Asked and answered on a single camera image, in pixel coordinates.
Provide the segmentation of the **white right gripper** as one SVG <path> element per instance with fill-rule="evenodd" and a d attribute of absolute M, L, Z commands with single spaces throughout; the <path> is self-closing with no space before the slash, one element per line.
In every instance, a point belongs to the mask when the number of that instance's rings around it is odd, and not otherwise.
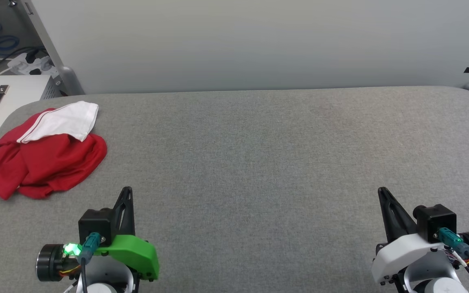
<path fill-rule="evenodd" d="M 372 276 L 376 284 L 385 282 L 386 276 L 390 278 L 397 274 L 432 248 L 443 248 L 443 243 L 429 243 L 416 234 L 415 221 L 387 188 L 378 188 L 378 196 L 389 244 L 378 251 L 372 263 Z"/>

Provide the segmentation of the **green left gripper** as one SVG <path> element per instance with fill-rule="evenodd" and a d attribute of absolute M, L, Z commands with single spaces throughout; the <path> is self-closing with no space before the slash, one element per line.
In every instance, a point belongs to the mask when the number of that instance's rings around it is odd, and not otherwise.
<path fill-rule="evenodd" d="M 136 270 L 142 280 L 158 280 L 160 264 L 154 245 L 135 236 L 132 187 L 122 188 L 113 210 L 117 236 L 110 246 L 103 247 L 103 254 Z"/>

